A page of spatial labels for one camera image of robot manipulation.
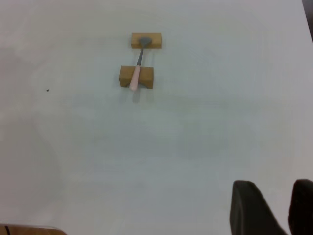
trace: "wooden edge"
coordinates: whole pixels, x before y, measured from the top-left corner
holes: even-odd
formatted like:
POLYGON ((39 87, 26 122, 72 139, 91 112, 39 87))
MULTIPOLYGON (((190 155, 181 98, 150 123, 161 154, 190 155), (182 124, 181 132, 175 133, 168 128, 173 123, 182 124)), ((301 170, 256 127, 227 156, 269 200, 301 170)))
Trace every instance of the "wooden edge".
POLYGON ((132 33, 132 48, 141 48, 141 44, 139 43, 141 37, 152 39, 152 42, 146 48, 162 48, 162 33, 132 33))

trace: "black object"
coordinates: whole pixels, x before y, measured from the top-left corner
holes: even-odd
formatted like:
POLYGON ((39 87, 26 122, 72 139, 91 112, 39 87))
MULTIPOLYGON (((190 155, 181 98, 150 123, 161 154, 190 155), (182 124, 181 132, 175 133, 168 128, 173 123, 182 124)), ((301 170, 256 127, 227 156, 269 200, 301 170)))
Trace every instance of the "black object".
POLYGON ((302 3, 313 40, 313 0, 302 0, 302 3))
MULTIPOLYGON (((289 208, 292 235, 313 235, 313 182, 297 180, 289 208)), ((230 210, 232 235, 286 235, 261 191, 249 181, 235 181, 230 210)))
POLYGON ((260 190, 249 181, 233 184, 230 227, 233 235, 287 235, 260 190))
POLYGON ((289 208, 292 235, 313 235, 313 182, 297 180, 293 185, 289 208))

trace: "tabletop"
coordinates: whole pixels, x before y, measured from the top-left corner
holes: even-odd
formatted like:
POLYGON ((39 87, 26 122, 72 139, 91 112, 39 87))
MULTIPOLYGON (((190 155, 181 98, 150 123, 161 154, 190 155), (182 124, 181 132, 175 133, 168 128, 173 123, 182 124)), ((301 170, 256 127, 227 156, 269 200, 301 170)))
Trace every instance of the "tabletop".
POLYGON ((230 234, 235 180, 288 231, 313 178, 299 0, 1 0, 0 222, 68 235, 230 234), (119 86, 133 32, 154 87, 119 86))

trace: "wooden block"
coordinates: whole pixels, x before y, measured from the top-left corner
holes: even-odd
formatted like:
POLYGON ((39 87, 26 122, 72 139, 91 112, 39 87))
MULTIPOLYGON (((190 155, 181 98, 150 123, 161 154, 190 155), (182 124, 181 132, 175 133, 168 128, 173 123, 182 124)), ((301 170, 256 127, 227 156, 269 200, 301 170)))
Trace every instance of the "wooden block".
POLYGON ((152 42, 146 48, 162 48, 162 34, 161 33, 133 33, 132 35, 132 48, 141 48, 139 39, 141 37, 149 37, 152 42))
MULTIPOLYGON (((119 83, 121 87, 127 87, 131 83, 135 66, 121 66, 119 73, 119 83)), ((153 67, 141 67, 139 75, 139 84, 144 85, 148 89, 153 87, 153 67)))

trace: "spoon handle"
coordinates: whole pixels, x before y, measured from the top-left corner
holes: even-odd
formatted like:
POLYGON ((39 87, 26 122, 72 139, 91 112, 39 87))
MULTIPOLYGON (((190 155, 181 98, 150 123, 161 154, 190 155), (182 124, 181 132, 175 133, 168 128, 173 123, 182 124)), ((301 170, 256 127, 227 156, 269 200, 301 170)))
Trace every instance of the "spoon handle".
POLYGON ((135 92, 138 88, 138 81, 139 81, 139 74, 140 74, 140 65, 136 65, 131 83, 129 85, 129 88, 135 92))
POLYGON ((142 61, 143 50, 144 50, 144 47, 141 49, 140 56, 139 56, 139 59, 138 59, 138 62, 137 62, 137 64, 140 65, 140 66, 141 66, 141 61, 142 61))

